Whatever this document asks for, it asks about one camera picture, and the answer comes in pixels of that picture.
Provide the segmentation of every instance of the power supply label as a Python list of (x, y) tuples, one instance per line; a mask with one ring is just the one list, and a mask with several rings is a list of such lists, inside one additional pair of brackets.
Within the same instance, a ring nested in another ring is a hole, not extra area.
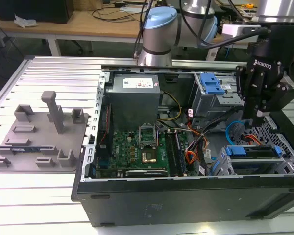
[(125, 78), (123, 88), (153, 88), (152, 78)]

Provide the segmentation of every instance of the green circuit board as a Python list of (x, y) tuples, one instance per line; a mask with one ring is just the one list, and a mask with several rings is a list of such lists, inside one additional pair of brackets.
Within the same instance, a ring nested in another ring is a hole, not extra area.
[[(155, 153), (156, 161), (144, 163), (142, 159), (142, 151), (139, 147), (138, 131), (134, 132), (115, 132), (113, 135), (112, 159), (110, 160), (110, 168), (132, 168), (132, 169), (163, 169), (169, 170), (168, 159), (166, 157), (166, 145), (164, 134), (159, 136), (159, 145), (156, 149), (148, 149)], [(142, 139), (150, 140), (150, 136), (142, 137)]]
[[(156, 147), (140, 148), (139, 131), (116, 131), (113, 133), (112, 155), (103, 168), (97, 168), (99, 178), (119, 178), (129, 170), (166, 171), (168, 176), (196, 176), (185, 162), (184, 152), (188, 146), (183, 131), (158, 132)], [(152, 141), (152, 132), (142, 132), (141, 140)]]

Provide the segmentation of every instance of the ram slot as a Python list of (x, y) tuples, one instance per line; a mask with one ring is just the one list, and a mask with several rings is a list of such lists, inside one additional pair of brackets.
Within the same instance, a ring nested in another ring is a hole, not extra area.
[(182, 166), (182, 173), (186, 173), (187, 169), (186, 169), (185, 156), (184, 156), (184, 153), (182, 151), (181, 141), (180, 141), (180, 138), (179, 138), (177, 132), (175, 133), (175, 141), (176, 141), (176, 144), (177, 144), (178, 156), (179, 156), (180, 163), (181, 163), (181, 166)]
[(172, 145), (172, 135), (165, 133), (166, 150), (170, 169), (170, 176), (178, 176), (177, 167), (174, 159), (174, 150)]
[(171, 135), (171, 142), (172, 142), (172, 147), (173, 147), (174, 161), (175, 161), (175, 165), (176, 165), (177, 175), (183, 176), (183, 170), (182, 170), (182, 164), (181, 164), (180, 152), (179, 152), (180, 146), (177, 143), (177, 139), (176, 139), (175, 134)]

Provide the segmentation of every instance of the open computer chassis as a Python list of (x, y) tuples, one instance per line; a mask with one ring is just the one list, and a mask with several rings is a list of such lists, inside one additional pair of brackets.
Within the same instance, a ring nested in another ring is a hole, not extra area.
[[(223, 85), (235, 87), (235, 72), (218, 68), (107, 67), (101, 72), (95, 113), (90, 114), (92, 123), (88, 145), (80, 158), (72, 191), (72, 200), (82, 203), (92, 226), (271, 219), (294, 206), (294, 126), (282, 111), (272, 113), (261, 127), (248, 130), (261, 137), (263, 143), (279, 146), (291, 159), (291, 168), (280, 172), (223, 176), (197, 176), (196, 172), (194, 176), (149, 178), (128, 178), (121, 173), (100, 178), (92, 174), (94, 169), (91, 165), (99, 161), (96, 146), (102, 137), (102, 132), (99, 136), (100, 127), (110, 116), (105, 112), (104, 99), (108, 96), (107, 87), (116, 81), (116, 74), (134, 74), (135, 77), (156, 74), (161, 90), (170, 91), (183, 107), (192, 107), (195, 112), (200, 110), (199, 103), (203, 99), (198, 97), (204, 92), (198, 78), (206, 72), (213, 73), (223, 81)], [(214, 101), (208, 108), (211, 110), (221, 103), (212, 99)], [(159, 112), (167, 110), (170, 105), (168, 100), (160, 100)], [(232, 133), (232, 138), (237, 145), (244, 144), (236, 133)], [(211, 133), (207, 139), (211, 156), (217, 156), (222, 147), (228, 145), (224, 129), (223, 132)]]

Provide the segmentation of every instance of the metal workbench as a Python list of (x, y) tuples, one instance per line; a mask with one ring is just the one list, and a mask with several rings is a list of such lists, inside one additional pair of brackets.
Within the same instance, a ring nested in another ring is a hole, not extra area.
[[(44, 90), (57, 92), (57, 104), (64, 112), (82, 107), (91, 114), (102, 65), (116, 64), (130, 66), (135, 61), (41, 56), (24, 60), (0, 92), (0, 143), (15, 120), (13, 112), (18, 104), (30, 104), (33, 111), (47, 111), (40, 100)], [(174, 61), (173, 65), (232, 70), (238, 63)], [(284, 112), (294, 123), (294, 101)], [(294, 235), (294, 208), (273, 220), (93, 228), (80, 203), (70, 200), (73, 182), (74, 174), (0, 174), (0, 235)]]

